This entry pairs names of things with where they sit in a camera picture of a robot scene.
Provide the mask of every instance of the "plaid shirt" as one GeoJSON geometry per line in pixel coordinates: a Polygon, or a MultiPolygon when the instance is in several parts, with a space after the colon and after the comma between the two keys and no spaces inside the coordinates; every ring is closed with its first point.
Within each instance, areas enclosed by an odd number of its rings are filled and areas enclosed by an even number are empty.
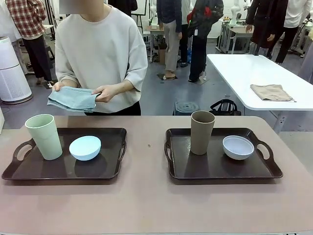
{"type": "Polygon", "coordinates": [[[45,6],[41,0],[6,0],[14,24],[23,38],[36,37],[44,33],[42,21],[45,6]]]}

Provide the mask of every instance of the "teal cloth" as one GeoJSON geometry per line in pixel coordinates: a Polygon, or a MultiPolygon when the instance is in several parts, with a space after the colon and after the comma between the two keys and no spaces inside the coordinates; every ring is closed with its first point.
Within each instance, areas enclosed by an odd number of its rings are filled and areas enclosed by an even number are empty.
{"type": "Polygon", "coordinates": [[[92,113],[98,94],[92,95],[92,90],[61,87],[60,91],[53,91],[48,97],[48,105],[54,105],[72,112],[92,113]]]}

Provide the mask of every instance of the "brown cup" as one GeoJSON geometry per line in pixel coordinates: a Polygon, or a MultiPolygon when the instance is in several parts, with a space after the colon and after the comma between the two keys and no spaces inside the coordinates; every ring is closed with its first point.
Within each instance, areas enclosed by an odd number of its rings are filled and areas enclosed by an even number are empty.
{"type": "Polygon", "coordinates": [[[196,111],[191,115],[191,147],[196,155],[207,151],[214,127],[215,116],[207,111],[196,111]]]}

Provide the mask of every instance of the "folded cloth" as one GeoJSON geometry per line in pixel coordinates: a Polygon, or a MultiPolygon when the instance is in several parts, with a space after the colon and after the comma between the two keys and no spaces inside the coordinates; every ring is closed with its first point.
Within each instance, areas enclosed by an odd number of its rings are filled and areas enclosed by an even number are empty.
{"type": "Polygon", "coordinates": [[[60,91],[53,91],[48,97],[48,105],[54,105],[72,112],[92,113],[98,94],[92,95],[92,90],[61,87],[60,91]]]}
{"type": "Polygon", "coordinates": [[[251,85],[251,89],[262,99],[269,101],[295,101],[288,95],[281,85],[258,86],[251,85]]]}

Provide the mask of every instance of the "light blue bowl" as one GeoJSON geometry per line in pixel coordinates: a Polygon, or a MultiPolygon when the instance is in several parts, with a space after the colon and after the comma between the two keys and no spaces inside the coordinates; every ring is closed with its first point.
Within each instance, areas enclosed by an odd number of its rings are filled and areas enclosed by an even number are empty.
{"type": "Polygon", "coordinates": [[[84,136],[74,140],[69,146],[71,155],[80,161],[89,161],[95,158],[101,148],[101,141],[95,136],[84,136]]]}

